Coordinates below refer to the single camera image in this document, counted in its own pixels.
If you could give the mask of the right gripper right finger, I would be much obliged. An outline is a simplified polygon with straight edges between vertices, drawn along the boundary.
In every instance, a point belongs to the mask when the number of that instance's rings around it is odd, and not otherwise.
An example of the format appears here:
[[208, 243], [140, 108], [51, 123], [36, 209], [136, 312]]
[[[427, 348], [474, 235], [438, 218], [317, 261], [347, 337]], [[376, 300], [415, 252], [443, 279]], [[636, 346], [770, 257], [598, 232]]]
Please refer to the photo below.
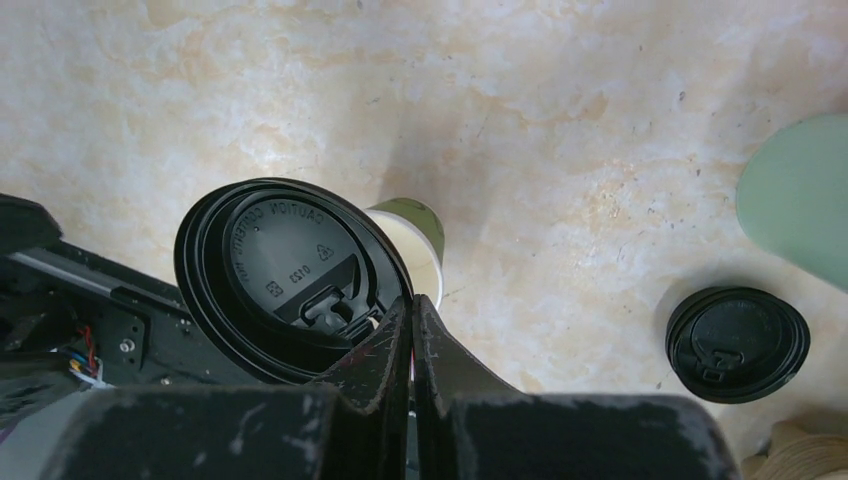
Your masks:
[[736, 479], [716, 421], [675, 395], [528, 394], [411, 307], [424, 479]]

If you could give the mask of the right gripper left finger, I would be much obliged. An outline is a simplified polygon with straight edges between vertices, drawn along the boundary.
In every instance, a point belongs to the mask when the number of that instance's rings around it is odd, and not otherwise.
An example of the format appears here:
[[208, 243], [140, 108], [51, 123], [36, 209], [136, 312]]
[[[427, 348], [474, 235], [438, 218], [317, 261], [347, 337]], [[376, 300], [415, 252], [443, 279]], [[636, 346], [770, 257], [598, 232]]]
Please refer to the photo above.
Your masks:
[[401, 479], [408, 301], [313, 381], [104, 389], [72, 416], [45, 479]]

